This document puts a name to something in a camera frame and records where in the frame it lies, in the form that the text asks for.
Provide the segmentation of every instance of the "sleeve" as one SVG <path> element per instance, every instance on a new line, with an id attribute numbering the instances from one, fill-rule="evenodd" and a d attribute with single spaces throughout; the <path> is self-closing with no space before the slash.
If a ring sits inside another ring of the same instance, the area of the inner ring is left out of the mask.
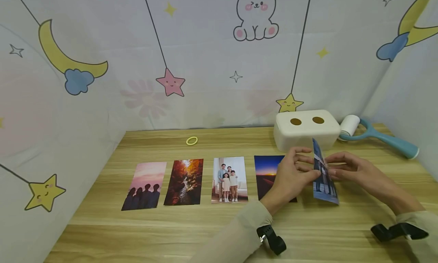
<path id="1" fill-rule="evenodd" d="M 418 240 L 408 240 L 412 252 L 420 263 L 438 262 L 438 216 L 428 212 L 413 212 L 397 216 L 397 223 L 406 222 L 429 233 Z"/>
<path id="2" fill-rule="evenodd" d="M 259 201 L 248 203 L 231 223 L 199 249 L 189 262 L 244 262 L 262 244 L 257 229 L 272 224 L 272 220 L 271 214 L 262 203 Z"/>

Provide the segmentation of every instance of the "pink sky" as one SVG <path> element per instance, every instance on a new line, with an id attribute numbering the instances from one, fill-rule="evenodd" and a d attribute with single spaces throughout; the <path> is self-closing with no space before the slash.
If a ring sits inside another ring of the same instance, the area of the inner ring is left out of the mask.
<path id="1" fill-rule="evenodd" d="M 141 187 L 144 191 L 144 186 L 149 183 L 151 185 L 149 191 L 154 190 L 153 186 L 155 184 L 160 185 L 158 191 L 161 191 L 166 164 L 167 162 L 139 163 L 135 169 L 129 189 Z"/>

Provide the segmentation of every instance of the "pink star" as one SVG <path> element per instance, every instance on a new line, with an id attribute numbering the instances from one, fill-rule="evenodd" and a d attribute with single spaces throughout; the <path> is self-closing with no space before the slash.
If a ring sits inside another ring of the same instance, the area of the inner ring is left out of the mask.
<path id="1" fill-rule="evenodd" d="M 184 78 L 175 78 L 169 69 L 165 69 L 164 78 L 157 78 L 156 80 L 164 86 L 166 96 L 170 96 L 173 93 L 184 96 L 181 85 L 186 80 Z"/>

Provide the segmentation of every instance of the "lint roller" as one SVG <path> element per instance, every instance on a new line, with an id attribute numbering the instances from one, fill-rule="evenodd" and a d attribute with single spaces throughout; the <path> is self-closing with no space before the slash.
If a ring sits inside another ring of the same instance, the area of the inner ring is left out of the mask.
<path id="1" fill-rule="evenodd" d="M 354 136 L 354 131 L 359 124 L 364 125 L 367 130 L 361 135 Z M 378 138 L 386 144 L 391 145 L 392 147 L 400 151 L 408 159 L 416 158 L 418 156 L 418 153 L 420 152 L 420 148 L 410 142 L 407 142 L 406 140 L 378 132 L 373 127 L 373 125 L 366 119 L 359 118 L 358 116 L 352 114 L 344 118 L 341 123 L 341 134 L 339 135 L 339 140 L 351 141 L 365 139 L 368 137 Z"/>

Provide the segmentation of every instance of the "blue cloud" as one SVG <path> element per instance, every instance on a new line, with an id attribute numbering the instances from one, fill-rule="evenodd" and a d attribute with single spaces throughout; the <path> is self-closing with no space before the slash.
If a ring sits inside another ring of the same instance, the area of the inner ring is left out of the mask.
<path id="1" fill-rule="evenodd" d="M 404 33 L 396 37 L 391 43 L 382 45 L 377 50 L 377 58 L 383 61 L 389 59 L 389 61 L 394 61 L 395 56 L 406 46 L 408 43 L 408 33 Z"/>
<path id="2" fill-rule="evenodd" d="M 87 71 L 81 72 L 78 69 L 66 70 L 65 78 L 65 89 L 70 95 L 77 96 L 81 92 L 86 93 L 88 91 L 88 85 L 94 82 L 94 76 Z"/>

